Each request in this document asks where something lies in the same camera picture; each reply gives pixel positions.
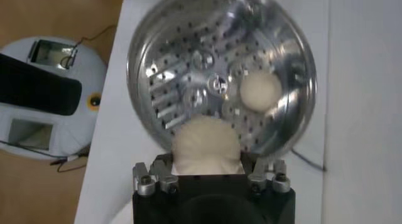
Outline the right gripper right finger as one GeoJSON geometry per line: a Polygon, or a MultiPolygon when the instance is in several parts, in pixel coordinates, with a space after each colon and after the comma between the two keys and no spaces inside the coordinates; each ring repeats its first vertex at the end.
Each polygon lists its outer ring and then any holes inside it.
{"type": "Polygon", "coordinates": [[[241,163],[247,176],[247,182],[254,193],[260,194],[268,187],[268,174],[272,174],[271,187],[274,192],[288,193],[291,190],[290,179],[287,177],[287,167],[283,159],[265,159],[244,152],[241,163]]]}

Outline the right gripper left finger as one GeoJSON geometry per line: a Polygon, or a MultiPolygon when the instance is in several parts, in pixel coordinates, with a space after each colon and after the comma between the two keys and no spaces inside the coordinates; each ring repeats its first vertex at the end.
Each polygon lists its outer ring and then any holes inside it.
{"type": "Polygon", "coordinates": [[[173,154],[158,155],[149,169],[145,163],[133,167],[134,191],[140,196],[152,196],[157,189],[174,194],[178,191],[178,176],[171,173],[173,154]]]}

